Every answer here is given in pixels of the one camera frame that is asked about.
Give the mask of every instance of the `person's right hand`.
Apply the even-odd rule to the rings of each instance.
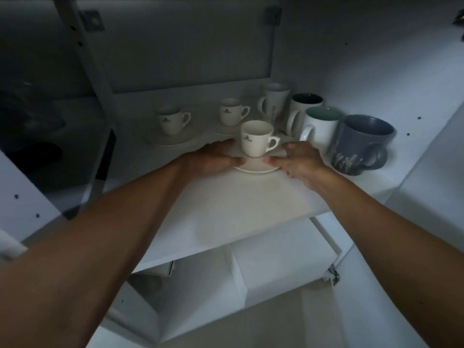
[[[269,166],[281,167],[289,178],[302,180],[306,187],[315,188],[316,178],[331,169],[322,161],[319,150],[307,141],[287,143],[283,147],[290,155],[288,157],[267,156],[264,162]]]

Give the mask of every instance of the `gray mug handle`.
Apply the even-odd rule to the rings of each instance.
[[[378,170],[379,168],[383,167],[383,165],[385,165],[388,159],[388,152],[381,144],[372,144],[369,148],[376,154],[375,161],[372,165],[361,165],[360,167],[365,171]]]

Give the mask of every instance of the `coffee cup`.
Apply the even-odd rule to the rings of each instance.
[[[280,141],[279,137],[273,136],[273,126],[264,121],[248,121],[240,128],[242,150],[248,156],[261,157],[268,151],[275,149]]]
[[[285,132],[290,137],[299,137],[305,120],[305,111],[311,107],[322,106],[324,99],[311,93],[298,93],[291,97],[289,117]]]
[[[158,115],[161,129],[166,135],[176,135],[182,132],[192,117],[190,112],[182,112],[178,106],[165,106],[155,110],[155,113]]]
[[[343,116],[341,111],[330,107],[316,106],[306,109],[299,140],[309,141],[324,155]]]
[[[238,99],[223,99],[219,105],[219,116],[224,126],[236,126],[250,113],[250,106],[242,106]]]
[[[332,166],[350,176],[383,167],[388,159],[386,145],[393,138],[394,132],[390,123],[379,118],[346,116],[336,138]]]
[[[290,87],[284,83],[270,82],[263,85],[263,92],[264,96],[258,100],[258,111],[267,122],[275,124],[285,108]]]

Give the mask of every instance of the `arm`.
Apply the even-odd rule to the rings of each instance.
[[[393,303],[431,347],[464,346],[464,254],[324,165],[310,143],[269,158],[327,202]]]
[[[4,347],[85,347],[167,212],[195,177],[244,163],[207,144],[102,197],[0,275]]]

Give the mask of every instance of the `cup handle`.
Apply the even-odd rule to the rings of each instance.
[[[242,119],[244,119],[246,116],[248,116],[248,114],[250,113],[250,109],[251,109],[250,106],[243,106],[243,107],[242,107],[242,117],[240,118],[240,120],[242,120]]]
[[[265,96],[262,96],[258,99],[258,111],[261,112],[263,115],[265,115],[266,113],[264,113],[264,110],[263,110],[263,103],[264,103],[264,100],[266,100],[266,97]]]
[[[276,136],[271,136],[268,138],[267,140],[267,143],[270,144],[271,141],[275,140],[275,144],[273,146],[270,146],[266,149],[266,152],[268,151],[271,151],[273,149],[275,149],[277,147],[277,145],[279,145],[279,142],[280,142],[280,138],[279,137],[276,137]]]
[[[299,110],[293,110],[292,112],[290,112],[289,119],[287,120],[287,135],[289,137],[293,136],[291,128],[293,126],[293,121],[295,120],[295,118],[298,115],[298,112],[299,112]]]
[[[386,148],[381,144],[372,144],[369,146],[369,149],[375,152],[375,161],[371,165],[361,165],[360,168],[363,170],[378,170],[379,168],[385,165],[386,160],[388,159],[388,152]]]
[[[190,112],[182,112],[182,121],[184,121],[184,117],[188,116],[187,120],[182,123],[182,128],[184,128],[188,122],[190,122],[190,119],[192,118],[192,114]]]
[[[307,141],[313,129],[314,129],[314,126],[312,124],[307,125],[301,132],[300,141]]]

